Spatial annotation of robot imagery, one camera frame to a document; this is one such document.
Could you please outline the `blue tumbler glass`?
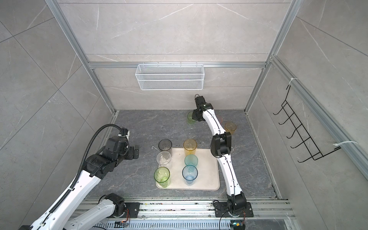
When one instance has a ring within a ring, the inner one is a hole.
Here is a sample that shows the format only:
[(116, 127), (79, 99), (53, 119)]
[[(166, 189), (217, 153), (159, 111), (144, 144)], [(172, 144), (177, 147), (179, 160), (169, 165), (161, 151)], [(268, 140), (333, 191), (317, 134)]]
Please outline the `blue tumbler glass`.
[(192, 185), (198, 177), (198, 170), (193, 165), (187, 165), (182, 170), (182, 176), (188, 185)]

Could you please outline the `tall green tumbler glass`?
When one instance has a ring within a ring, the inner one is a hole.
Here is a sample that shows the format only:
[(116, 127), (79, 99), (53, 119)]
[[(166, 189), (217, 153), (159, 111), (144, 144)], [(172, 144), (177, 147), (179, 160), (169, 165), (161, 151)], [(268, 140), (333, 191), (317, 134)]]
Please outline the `tall green tumbler glass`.
[(156, 183), (163, 188), (166, 188), (170, 184), (170, 176), (171, 173), (166, 167), (159, 167), (154, 172), (154, 179)]

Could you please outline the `tall amber tumbler glass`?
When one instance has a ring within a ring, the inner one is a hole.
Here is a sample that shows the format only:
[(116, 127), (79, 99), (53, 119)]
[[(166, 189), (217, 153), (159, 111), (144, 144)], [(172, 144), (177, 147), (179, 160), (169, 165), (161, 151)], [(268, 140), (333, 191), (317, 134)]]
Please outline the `tall amber tumbler glass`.
[(187, 139), (183, 143), (186, 156), (194, 155), (197, 149), (197, 142), (194, 139)]

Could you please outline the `short yellow glass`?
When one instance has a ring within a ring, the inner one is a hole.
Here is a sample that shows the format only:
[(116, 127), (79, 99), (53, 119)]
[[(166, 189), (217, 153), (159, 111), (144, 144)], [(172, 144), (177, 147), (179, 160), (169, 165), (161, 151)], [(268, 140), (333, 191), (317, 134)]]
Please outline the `short yellow glass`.
[(234, 122), (226, 122), (225, 123), (225, 130), (226, 132), (230, 132), (231, 135), (233, 135), (237, 129), (237, 125)]

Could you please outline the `dark grey tumbler glass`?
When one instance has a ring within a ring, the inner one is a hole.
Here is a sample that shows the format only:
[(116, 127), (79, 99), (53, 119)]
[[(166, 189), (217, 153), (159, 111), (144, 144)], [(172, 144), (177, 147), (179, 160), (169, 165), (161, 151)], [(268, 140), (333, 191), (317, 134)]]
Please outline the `dark grey tumbler glass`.
[(172, 142), (169, 139), (162, 139), (158, 144), (160, 151), (166, 151), (172, 154)]

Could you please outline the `aluminium mounting rail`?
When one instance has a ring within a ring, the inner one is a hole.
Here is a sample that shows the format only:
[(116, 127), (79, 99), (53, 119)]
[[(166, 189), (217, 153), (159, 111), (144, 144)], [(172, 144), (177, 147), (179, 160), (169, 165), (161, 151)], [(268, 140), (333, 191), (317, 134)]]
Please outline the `aluminium mounting rail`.
[(248, 199), (249, 208), (239, 214), (230, 215), (224, 199), (199, 200), (148, 200), (126, 199), (128, 207), (133, 208), (133, 220), (154, 219), (296, 219), (291, 204), (287, 200)]

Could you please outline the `teal textured cup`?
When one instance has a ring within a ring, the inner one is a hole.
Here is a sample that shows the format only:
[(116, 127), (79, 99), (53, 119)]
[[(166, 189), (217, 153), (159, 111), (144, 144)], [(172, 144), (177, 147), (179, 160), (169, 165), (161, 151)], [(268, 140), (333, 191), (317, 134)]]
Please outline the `teal textured cup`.
[(185, 164), (196, 167), (198, 165), (198, 158), (194, 154), (187, 155), (185, 157)]

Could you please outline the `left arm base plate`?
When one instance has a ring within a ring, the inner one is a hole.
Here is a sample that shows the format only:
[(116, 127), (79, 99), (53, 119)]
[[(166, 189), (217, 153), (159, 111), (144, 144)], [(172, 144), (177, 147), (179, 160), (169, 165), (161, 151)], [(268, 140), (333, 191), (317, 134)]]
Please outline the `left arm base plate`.
[(114, 218), (137, 218), (140, 210), (140, 203), (128, 202), (117, 204), (112, 216)]

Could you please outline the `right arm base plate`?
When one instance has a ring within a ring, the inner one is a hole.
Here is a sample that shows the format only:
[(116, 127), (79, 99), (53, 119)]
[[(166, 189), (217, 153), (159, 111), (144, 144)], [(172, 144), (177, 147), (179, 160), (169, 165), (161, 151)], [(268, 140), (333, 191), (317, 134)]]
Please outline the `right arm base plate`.
[(253, 208), (250, 202), (247, 202), (244, 208), (240, 208), (236, 211), (231, 211), (231, 208), (228, 207), (227, 202), (219, 202), (218, 200), (214, 200), (212, 205), (215, 210), (215, 216), (217, 218), (252, 218), (254, 217)]

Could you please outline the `clear tumbler glass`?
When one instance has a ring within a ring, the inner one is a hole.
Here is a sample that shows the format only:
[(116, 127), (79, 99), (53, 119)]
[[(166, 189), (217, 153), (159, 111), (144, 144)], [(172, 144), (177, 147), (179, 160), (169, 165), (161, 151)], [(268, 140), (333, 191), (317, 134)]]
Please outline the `clear tumbler glass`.
[(168, 169), (171, 168), (172, 165), (172, 155), (168, 151), (160, 152), (156, 157), (157, 163), (159, 167), (166, 167)]

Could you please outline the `small green glass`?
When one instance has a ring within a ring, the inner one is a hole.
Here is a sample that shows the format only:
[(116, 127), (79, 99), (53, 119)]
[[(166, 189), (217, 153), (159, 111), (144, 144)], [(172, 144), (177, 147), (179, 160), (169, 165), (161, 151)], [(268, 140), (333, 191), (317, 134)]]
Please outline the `small green glass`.
[(188, 124), (195, 124), (196, 123), (196, 120), (195, 119), (193, 119), (193, 112), (191, 111), (191, 112), (189, 112), (188, 114), (187, 114), (187, 123)]

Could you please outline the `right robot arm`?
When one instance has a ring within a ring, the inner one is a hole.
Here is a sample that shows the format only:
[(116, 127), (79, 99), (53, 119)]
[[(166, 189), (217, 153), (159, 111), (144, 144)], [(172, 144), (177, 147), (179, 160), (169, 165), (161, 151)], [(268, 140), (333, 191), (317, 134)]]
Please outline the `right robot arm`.
[(195, 104), (196, 109), (193, 110), (192, 119), (205, 121), (210, 128), (212, 133), (210, 151), (218, 160), (225, 179), (227, 210), (231, 215), (238, 216), (246, 210), (247, 200), (232, 165), (232, 135), (221, 126), (212, 104), (207, 103), (203, 96), (195, 95)]

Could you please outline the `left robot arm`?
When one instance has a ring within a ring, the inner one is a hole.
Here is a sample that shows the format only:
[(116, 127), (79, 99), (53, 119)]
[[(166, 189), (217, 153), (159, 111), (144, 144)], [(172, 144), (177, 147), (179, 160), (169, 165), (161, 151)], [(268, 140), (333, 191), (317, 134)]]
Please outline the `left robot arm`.
[(89, 192), (112, 172), (123, 160), (139, 157), (139, 147), (131, 147), (127, 136), (109, 138), (96, 154), (82, 162), (81, 171), (53, 205), (31, 225), (21, 230), (88, 230), (108, 217), (129, 218), (129, 209), (124, 198), (111, 193), (85, 213), (72, 217)]

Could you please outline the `beige plastic tray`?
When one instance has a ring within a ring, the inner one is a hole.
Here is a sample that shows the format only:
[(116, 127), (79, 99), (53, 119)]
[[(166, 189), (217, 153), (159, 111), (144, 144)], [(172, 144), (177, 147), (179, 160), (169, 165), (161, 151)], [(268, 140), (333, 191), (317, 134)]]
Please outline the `beige plastic tray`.
[(172, 149), (171, 165), (168, 168), (169, 185), (165, 189), (216, 191), (220, 188), (217, 158), (212, 156), (209, 149), (196, 149), (198, 176), (191, 184), (182, 176), (182, 170), (186, 166), (185, 156), (183, 148)]

